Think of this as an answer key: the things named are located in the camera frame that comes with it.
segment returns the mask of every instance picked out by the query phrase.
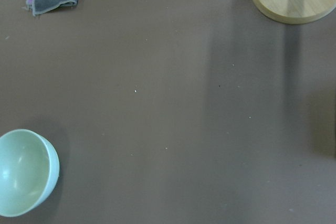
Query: brown table surface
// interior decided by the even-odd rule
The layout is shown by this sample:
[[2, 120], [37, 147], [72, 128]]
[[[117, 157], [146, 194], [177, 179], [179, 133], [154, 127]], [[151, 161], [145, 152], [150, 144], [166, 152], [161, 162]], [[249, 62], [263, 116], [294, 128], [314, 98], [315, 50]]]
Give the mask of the brown table surface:
[[251, 0], [0, 0], [0, 134], [57, 150], [50, 197], [1, 224], [331, 224], [336, 12]]

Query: bowl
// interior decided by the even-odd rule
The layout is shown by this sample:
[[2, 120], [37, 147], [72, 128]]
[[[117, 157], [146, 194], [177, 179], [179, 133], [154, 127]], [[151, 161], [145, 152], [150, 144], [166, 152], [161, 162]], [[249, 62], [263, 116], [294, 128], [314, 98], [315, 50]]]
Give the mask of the bowl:
[[0, 215], [15, 217], [41, 204], [59, 176], [57, 153], [44, 137], [24, 129], [0, 137]]

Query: bowl rim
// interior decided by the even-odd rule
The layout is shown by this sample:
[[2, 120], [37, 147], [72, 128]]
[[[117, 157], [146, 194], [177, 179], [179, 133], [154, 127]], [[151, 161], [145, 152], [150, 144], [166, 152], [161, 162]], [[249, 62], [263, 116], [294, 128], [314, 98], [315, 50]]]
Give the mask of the bowl rim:
[[33, 204], [31, 204], [28, 208], [26, 208], [25, 210], [23, 211], [20, 211], [20, 212], [17, 212], [15, 214], [6, 214], [6, 213], [3, 213], [1, 210], [0, 210], [0, 216], [4, 216], [4, 217], [17, 217], [17, 216], [20, 216], [20, 215], [23, 215], [29, 211], [31, 211], [32, 209], [34, 209], [36, 206], [39, 205], [40, 203], [40, 200], [41, 198], [43, 198], [43, 196], [45, 195], [46, 191], [47, 191], [47, 185], [50, 183], [50, 179], [51, 179], [51, 161], [50, 161], [50, 156], [51, 156], [51, 153], [50, 153], [50, 150], [49, 150], [49, 147], [47, 146], [47, 143], [44, 141], [47, 140], [46, 138], [42, 137], [41, 135], [37, 134], [36, 132], [34, 131], [31, 131], [31, 130], [27, 130], [27, 129], [15, 129], [15, 130], [11, 130], [11, 131], [8, 131], [6, 132], [5, 134], [3, 134], [2, 136], [0, 136], [0, 138], [4, 137], [4, 136], [7, 136], [7, 135], [10, 135], [10, 134], [13, 134], [13, 133], [16, 133], [16, 132], [26, 132], [26, 133], [29, 133], [29, 134], [32, 134], [34, 135], [35, 137], [37, 137], [39, 139], [40, 142], [43, 143], [43, 146], [44, 146], [44, 149], [47, 151], [47, 154], [48, 154], [48, 177], [47, 177], [47, 180], [44, 184], [44, 188], [43, 190], [41, 191], [40, 195], [38, 196], [38, 198], [34, 201]]

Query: light green bowl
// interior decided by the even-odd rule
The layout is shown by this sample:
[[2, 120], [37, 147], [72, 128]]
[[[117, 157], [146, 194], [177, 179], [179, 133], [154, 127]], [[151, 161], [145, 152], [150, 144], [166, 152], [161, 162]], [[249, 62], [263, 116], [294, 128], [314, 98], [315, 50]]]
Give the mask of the light green bowl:
[[0, 215], [23, 215], [41, 204], [54, 189], [59, 160], [54, 147], [29, 130], [0, 137]]

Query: gray surface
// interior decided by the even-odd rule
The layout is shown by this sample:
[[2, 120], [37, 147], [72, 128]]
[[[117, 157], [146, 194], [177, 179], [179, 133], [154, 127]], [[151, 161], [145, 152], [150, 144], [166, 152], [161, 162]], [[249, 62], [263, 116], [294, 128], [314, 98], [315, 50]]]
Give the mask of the gray surface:
[[61, 177], [1, 223], [334, 223], [335, 12], [79, 0], [33, 18], [24, 1], [0, 0], [0, 132], [48, 138]]

